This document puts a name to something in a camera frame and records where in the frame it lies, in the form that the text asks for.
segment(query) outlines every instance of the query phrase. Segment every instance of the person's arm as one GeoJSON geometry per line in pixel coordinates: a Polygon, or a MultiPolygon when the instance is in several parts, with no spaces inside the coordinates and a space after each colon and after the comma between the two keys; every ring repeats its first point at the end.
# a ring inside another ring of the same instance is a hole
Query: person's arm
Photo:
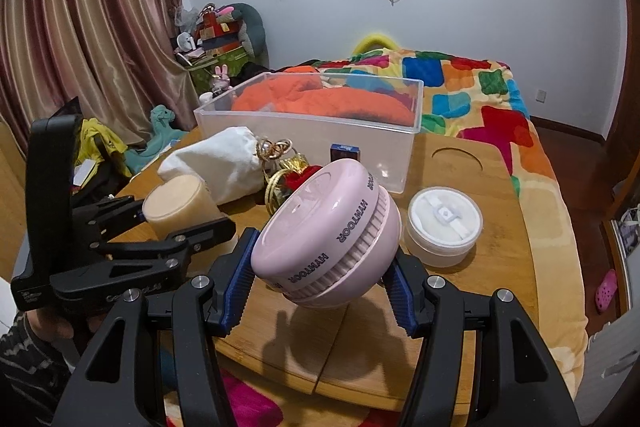
{"type": "Polygon", "coordinates": [[[43,339],[71,338],[73,330],[65,321],[52,321],[46,310],[28,313],[29,319],[18,313],[0,338],[0,371],[40,424],[50,425],[70,372],[62,354],[43,339]]]}

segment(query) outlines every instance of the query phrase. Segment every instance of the sleeve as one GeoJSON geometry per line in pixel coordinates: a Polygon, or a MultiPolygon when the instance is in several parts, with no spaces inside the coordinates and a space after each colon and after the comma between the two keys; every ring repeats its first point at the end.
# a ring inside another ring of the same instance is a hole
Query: sleeve
{"type": "Polygon", "coordinates": [[[40,424],[50,425],[71,373],[62,354],[31,331],[22,312],[0,338],[0,371],[40,424]]]}

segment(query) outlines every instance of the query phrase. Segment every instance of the person's hand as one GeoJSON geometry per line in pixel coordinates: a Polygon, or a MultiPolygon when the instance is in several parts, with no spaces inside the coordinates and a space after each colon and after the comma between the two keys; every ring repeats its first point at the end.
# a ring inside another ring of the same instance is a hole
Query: person's hand
{"type": "MultiPolygon", "coordinates": [[[[68,320],[60,317],[52,308],[40,308],[26,312],[31,330],[36,336],[45,342],[51,343],[59,339],[72,339],[74,328],[68,320]]],[[[97,315],[87,319],[87,325],[92,333],[95,333],[105,315],[97,315]]]]}

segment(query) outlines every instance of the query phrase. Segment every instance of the baseboard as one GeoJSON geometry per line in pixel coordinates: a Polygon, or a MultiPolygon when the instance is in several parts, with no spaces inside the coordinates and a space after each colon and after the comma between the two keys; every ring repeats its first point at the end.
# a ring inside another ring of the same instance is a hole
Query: baseboard
{"type": "Polygon", "coordinates": [[[539,116],[532,116],[531,121],[536,127],[542,127],[544,129],[551,129],[567,134],[573,134],[574,136],[579,136],[580,138],[598,142],[601,145],[604,145],[605,143],[605,139],[602,134],[598,134],[593,131],[587,131],[586,129],[580,129],[579,127],[574,127],[573,125],[569,125],[567,123],[547,120],[546,118],[540,118],[539,116]]]}

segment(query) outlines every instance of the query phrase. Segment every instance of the white drawstring bag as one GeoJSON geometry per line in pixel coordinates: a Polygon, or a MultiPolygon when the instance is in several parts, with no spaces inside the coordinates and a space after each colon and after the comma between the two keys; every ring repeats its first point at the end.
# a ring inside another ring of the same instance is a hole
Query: white drawstring bag
{"type": "Polygon", "coordinates": [[[257,140],[247,127],[228,127],[206,140],[175,150],[160,164],[165,181],[195,174],[207,184],[216,204],[254,194],[264,185],[257,140]]]}

